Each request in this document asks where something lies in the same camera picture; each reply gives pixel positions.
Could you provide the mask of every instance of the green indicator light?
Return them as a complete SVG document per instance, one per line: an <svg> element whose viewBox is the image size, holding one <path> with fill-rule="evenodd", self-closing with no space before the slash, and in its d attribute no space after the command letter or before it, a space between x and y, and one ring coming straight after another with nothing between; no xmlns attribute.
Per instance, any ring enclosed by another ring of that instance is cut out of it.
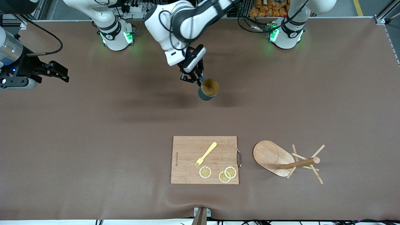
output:
<svg viewBox="0 0 400 225"><path fill-rule="evenodd" d="M101 38L103 39L103 43L106 44L106 41L104 40L104 36L102 33L100 33Z"/></svg>
<svg viewBox="0 0 400 225"><path fill-rule="evenodd" d="M301 40L301 35L303 34L303 31L300 32L299 34L299 39L297 39L297 42L299 42Z"/></svg>
<svg viewBox="0 0 400 225"><path fill-rule="evenodd" d="M279 34L279 29L276 29L276 30L274 30L272 33L271 33L271 36L270 36L270 40L271 41L275 41L276 40L276 37L278 36L278 34Z"/></svg>
<svg viewBox="0 0 400 225"><path fill-rule="evenodd" d="M124 36L128 43L132 42L132 34L124 32Z"/></svg>

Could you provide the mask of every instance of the metal handle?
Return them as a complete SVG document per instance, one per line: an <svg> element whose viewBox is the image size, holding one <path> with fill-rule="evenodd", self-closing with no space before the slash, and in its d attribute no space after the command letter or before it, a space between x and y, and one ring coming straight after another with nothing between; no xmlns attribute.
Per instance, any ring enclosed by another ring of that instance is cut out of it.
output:
<svg viewBox="0 0 400 225"><path fill-rule="evenodd" d="M240 171L240 168L242 167L242 154L240 153L239 149L238 150L238 155L239 155L239 161L240 161L240 165L238 166L238 171Z"/></svg>

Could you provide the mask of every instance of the silver cylinder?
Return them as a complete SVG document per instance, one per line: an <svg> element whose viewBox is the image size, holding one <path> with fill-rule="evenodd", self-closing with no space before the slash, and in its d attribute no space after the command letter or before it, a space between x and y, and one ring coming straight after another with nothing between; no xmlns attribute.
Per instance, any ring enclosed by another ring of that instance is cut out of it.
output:
<svg viewBox="0 0 400 225"><path fill-rule="evenodd" d="M0 27L0 68L17 61L24 46L8 31Z"/></svg>

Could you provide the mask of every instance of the wooden base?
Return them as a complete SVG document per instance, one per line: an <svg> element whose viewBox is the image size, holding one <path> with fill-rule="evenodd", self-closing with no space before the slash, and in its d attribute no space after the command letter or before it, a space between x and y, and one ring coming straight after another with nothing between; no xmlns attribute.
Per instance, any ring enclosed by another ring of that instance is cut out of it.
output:
<svg viewBox="0 0 400 225"><path fill-rule="evenodd" d="M286 164L294 163L290 153L272 141L260 141L253 149L254 160L262 167L274 174L286 177L291 169L286 169Z"/></svg>

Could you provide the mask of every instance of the yellow line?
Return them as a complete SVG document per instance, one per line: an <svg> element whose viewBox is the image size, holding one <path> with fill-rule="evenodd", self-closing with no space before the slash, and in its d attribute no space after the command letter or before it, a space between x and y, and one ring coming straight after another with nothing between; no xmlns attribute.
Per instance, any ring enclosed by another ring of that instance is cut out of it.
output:
<svg viewBox="0 0 400 225"><path fill-rule="evenodd" d="M353 2L354 2L354 6L356 7L358 16L364 16L364 14L362 13L361 7L360 7L360 3L358 2L358 0L353 0Z"/></svg>

